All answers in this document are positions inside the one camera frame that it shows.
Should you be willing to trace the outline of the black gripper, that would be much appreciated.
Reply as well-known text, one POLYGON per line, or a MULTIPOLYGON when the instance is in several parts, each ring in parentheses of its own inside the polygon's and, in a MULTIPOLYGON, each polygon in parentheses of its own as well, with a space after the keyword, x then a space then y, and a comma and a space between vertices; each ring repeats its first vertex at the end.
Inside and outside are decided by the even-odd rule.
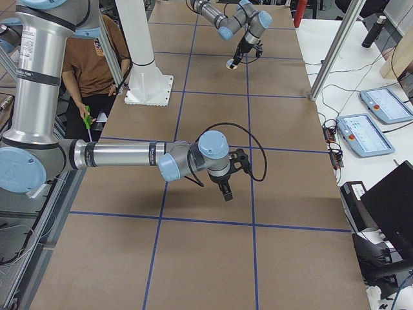
POLYGON ((234 54, 232 60, 232 66, 236 67, 242 61, 243 54, 249 53, 252 49, 252 44, 247 42, 246 39, 241 39, 238 46, 237 52, 234 54))
POLYGON ((216 176, 215 172, 208 171, 208 176, 210 180, 216 184, 218 184, 219 189, 224 197, 226 202, 233 199, 232 191, 229 185, 230 174, 226 173, 220 176, 216 176))

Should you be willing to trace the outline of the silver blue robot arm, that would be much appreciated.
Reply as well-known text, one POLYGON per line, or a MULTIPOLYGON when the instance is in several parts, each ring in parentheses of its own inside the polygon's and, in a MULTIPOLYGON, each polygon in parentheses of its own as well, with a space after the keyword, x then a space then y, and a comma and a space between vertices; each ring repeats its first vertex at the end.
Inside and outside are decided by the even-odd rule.
POLYGON ((235 70, 243 62, 243 56, 252 49, 256 51, 256 59, 263 53, 261 36, 272 23, 272 16, 258 10, 250 1, 237 3, 237 10, 228 17, 218 10, 210 1, 186 1, 187 7, 198 15, 203 16, 215 26, 222 40, 228 41, 241 29, 245 30, 237 45, 233 58, 227 61, 227 68, 235 70))
POLYGON ((206 170, 225 200, 232 198, 229 179, 234 157, 227 139, 206 130, 194 143, 177 141, 97 143, 54 136, 66 41, 76 32, 99 28, 96 1, 18 1, 23 24, 21 56, 12 126, 1 139, 1 187, 28 192, 62 172, 102 166, 150 165, 166 181, 206 170))

